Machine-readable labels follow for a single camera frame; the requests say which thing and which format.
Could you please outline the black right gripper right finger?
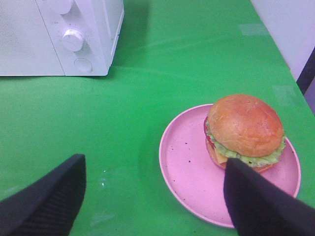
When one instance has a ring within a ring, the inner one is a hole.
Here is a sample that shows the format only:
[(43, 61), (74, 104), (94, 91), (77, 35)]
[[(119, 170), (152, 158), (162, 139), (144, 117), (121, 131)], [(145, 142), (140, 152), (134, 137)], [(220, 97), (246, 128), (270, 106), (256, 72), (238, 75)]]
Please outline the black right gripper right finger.
[(223, 194), (240, 236), (313, 236), (315, 210), (238, 159), (227, 162)]

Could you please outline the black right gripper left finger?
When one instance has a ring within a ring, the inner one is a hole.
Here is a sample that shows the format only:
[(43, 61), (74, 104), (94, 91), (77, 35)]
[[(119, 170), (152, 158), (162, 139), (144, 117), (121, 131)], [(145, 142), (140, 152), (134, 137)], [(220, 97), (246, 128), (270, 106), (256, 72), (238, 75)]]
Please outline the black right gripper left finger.
[(2, 236), (67, 236), (82, 206), (86, 160), (75, 154), (0, 203)]

